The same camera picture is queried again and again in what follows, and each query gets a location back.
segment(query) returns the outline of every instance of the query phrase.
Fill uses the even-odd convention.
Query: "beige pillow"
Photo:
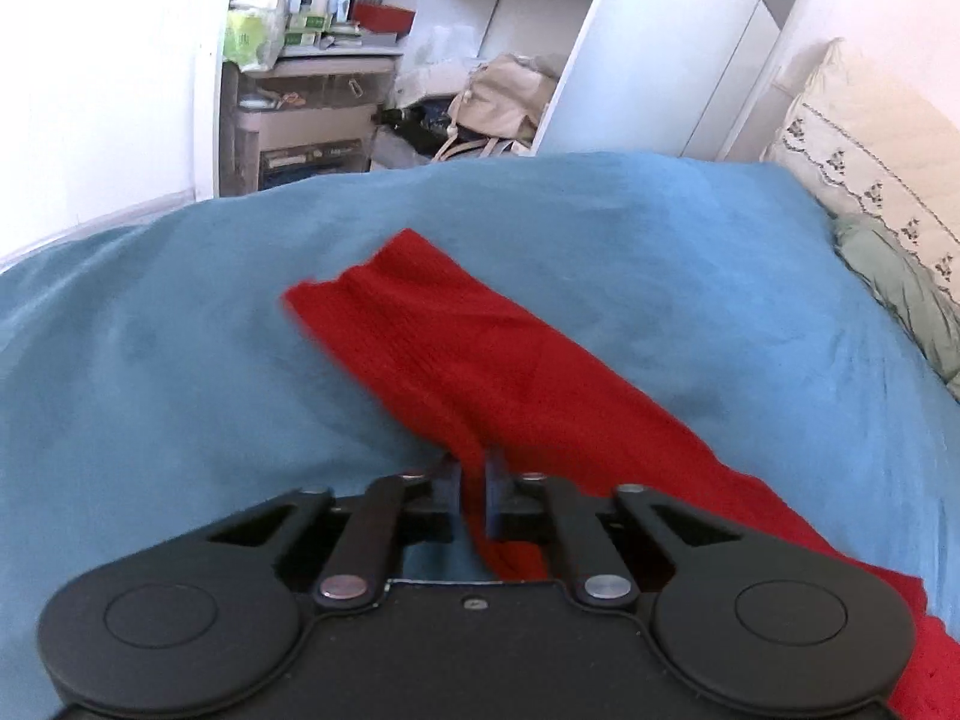
[[[879,218],[960,303],[960,130],[909,86],[834,41],[764,159],[834,215]]]

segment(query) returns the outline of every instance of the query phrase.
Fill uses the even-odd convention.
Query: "floral embroidery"
[[[786,128],[786,131],[793,135],[793,137],[798,141],[803,143],[803,139],[805,138],[805,135],[803,135],[803,119],[799,117],[797,119],[793,119],[792,124],[790,124],[790,127]]]
[[[944,277],[944,281],[949,281],[950,276],[953,274],[953,269],[950,266],[951,262],[953,262],[953,255],[948,254],[946,257],[942,257],[934,266],[938,274]]]
[[[911,244],[915,244],[920,237],[920,220],[918,218],[911,218],[911,220],[906,223],[906,227],[901,227],[901,233],[906,235],[907,240],[909,240]]]
[[[834,170],[836,170],[840,175],[843,175],[844,170],[847,169],[847,166],[843,161],[844,151],[842,148],[838,148],[837,151],[834,151],[829,160],[827,160],[827,165],[830,165]]]
[[[880,191],[883,189],[883,182],[877,181],[874,185],[864,191],[863,196],[872,202],[877,208],[883,207],[883,196],[880,194]]]

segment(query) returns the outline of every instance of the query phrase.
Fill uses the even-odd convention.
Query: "cabinet door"
[[[594,0],[537,153],[683,152],[760,0]]]

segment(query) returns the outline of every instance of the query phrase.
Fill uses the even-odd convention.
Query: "plastic bag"
[[[267,71],[283,47],[287,0],[230,0],[224,33],[224,60],[242,73]]]

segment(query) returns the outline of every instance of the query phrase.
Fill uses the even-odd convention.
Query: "blue fabric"
[[[423,466],[280,307],[410,226],[599,356],[839,549],[925,579],[960,632],[960,406],[786,172],[645,154],[324,176],[0,276],[0,717],[71,576],[300,485]],[[475,576],[463,554],[421,576]]]

